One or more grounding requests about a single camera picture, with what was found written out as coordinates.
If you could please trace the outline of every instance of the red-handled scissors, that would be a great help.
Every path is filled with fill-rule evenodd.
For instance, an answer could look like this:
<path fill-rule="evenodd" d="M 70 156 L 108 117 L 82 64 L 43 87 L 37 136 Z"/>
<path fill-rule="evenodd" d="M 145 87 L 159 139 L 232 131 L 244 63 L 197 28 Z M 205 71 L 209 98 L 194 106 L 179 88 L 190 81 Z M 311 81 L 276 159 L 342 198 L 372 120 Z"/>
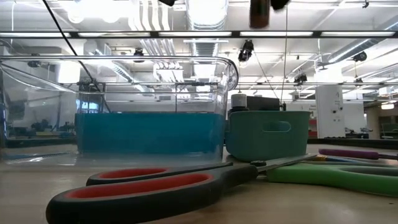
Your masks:
<path fill-rule="evenodd" d="M 215 203 L 227 188 L 260 172 L 315 157 L 266 161 L 266 166 L 231 162 L 176 168 L 124 169 L 91 176 L 87 186 L 56 195 L 47 205 L 49 224 L 141 223 Z"/>

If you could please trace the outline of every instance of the scissor blade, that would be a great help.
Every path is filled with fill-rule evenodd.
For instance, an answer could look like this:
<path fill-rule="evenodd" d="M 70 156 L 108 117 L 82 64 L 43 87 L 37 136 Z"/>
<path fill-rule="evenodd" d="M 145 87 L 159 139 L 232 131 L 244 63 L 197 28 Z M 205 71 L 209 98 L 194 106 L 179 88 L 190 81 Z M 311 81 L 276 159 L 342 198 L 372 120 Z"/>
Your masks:
<path fill-rule="evenodd" d="M 296 164 L 298 162 L 311 159 L 317 156 L 316 154 L 306 154 L 304 156 L 285 157 L 280 159 L 271 159 L 266 161 L 266 166 L 257 167 L 258 172 L 263 172 L 270 169 L 275 169 L 282 166 Z"/>

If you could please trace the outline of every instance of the cable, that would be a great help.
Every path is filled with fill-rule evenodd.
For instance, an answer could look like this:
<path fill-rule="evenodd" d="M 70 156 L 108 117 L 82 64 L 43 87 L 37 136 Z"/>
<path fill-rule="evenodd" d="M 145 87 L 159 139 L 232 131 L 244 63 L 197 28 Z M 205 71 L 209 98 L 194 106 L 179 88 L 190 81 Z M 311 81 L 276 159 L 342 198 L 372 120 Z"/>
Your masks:
<path fill-rule="evenodd" d="M 65 42 L 66 42 L 67 45 L 69 46 L 70 50 L 72 51 L 72 53 L 73 53 L 75 56 L 78 56 L 78 54 L 76 53 L 76 51 L 75 51 L 75 49 L 73 48 L 72 44 L 69 42 L 68 38 L 66 37 L 65 33 L 63 32 L 63 30 L 62 30 L 60 24 L 58 23 L 57 18 L 55 18 L 55 15 L 54 15 L 54 13 L 52 12 L 52 10 L 51 10 L 49 4 L 47 3 L 47 0 L 42 0 L 42 2 L 43 2 L 43 4 L 44 4 L 44 6 L 47 8 L 48 12 L 50 13 L 52 20 L 54 21 L 54 23 L 55 23 L 55 25 L 57 26 L 59 32 L 61 33 L 63 39 L 65 40 Z M 87 73 L 88 77 L 89 77 L 89 78 L 91 79 L 91 81 L 93 82 L 94 87 L 95 87 L 99 92 L 101 92 L 101 90 L 100 90 L 100 88 L 98 87 L 98 85 L 94 82 L 94 78 L 91 76 L 90 72 L 89 72 L 88 69 L 86 68 L 86 65 L 85 65 L 83 62 L 81 62 L 81 61 L 78 61 L 78 62 L 79 62 L 79 64 L 81 65 L 81 67 L 84 69 L 84 71 Z M 104 95 L 101 95 L 101 97 L 102 97 L 102 99 L 104 100 L 104 104 L 105 104 L 105 106 L 106 106 L 106 109 L 108 109 L 108 111 L 111 112 L 111 110 L 110 110 L 108 104 L 107 104 L 106 101 L 105 101 Z"/>
<path fill-rule="evenodd" d="M 280 104 L 282 105 L 282 100 L 283 100 L 283 96 L 284 96 L 284 86 L 285 86 L 285 79 L 286 79 L 286 55 L 287 55 L 287 8 L 288 6 L 286 6 L 286 36 L 285 36 L 285 58 L 284 58 L 284 78 L 282 79 L 282 91 L 280 93 Z"/>
<path fill-rule="evenodd" d="M 268 85 L 271 87 L 271 90 L 272 90 L 272 92 L 274 92 L 274 94 L 275 94 L 275 97 L 278 99 L 278 95 L 276 95 L 276 92 L 275 92 L 274 88 L 272 87 L 271 83 L 269 83 L 269 81 L 268 81 L 268 77 L 267 77 L 266 73 L 264 72 L 264 69 L 262 69 L 262 66 L 261 66 L 261 63 L 260 63 L 259 57 L 257 57 L 257 54 L 256 54 L 256 52 L 255 52 L 255 51 L 253 51 L 253 53 L 254 53 L 254 56 L 256 56 L 257 62 L 258 62 L 258 63 L 259 63 L 259 65 L 260 65 L 260 68 L 261 68 L 261 71 L 262 71 L 262 75 L 263 75 L 263 76 L 264 76 L 264 77 L 267 79 L 267 83 L 268 83 Z"/>

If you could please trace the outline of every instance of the hanging object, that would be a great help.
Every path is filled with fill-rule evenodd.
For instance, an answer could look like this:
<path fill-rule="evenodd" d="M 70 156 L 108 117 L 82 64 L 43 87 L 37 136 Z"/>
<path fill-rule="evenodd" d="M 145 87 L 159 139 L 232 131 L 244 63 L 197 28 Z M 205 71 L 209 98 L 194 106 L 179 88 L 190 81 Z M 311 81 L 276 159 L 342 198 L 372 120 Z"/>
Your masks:
<path fill-rule="evenodd" d="M 283 9 L 290 0 L 251 0 L 250 28 L 260 29 L 269 25 L 270 6 L 275 11 Z"/>
<path fill-rule="evenodd" d="M 159 0 L 161 3 L 164 3 L 168 6 L 173 6 L 176 0 Z"/>

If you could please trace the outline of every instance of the blue water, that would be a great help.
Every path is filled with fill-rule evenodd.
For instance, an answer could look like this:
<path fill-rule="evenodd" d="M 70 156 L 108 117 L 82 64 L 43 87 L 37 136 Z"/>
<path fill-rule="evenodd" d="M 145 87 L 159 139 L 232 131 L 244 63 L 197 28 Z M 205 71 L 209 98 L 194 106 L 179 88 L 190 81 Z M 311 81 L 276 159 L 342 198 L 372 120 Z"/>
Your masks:
<path fill-rule="evenodd" d="M 209 113 L 76 114 L 82 154 L 166 154 L 221 159 L 225 119 Z"/>

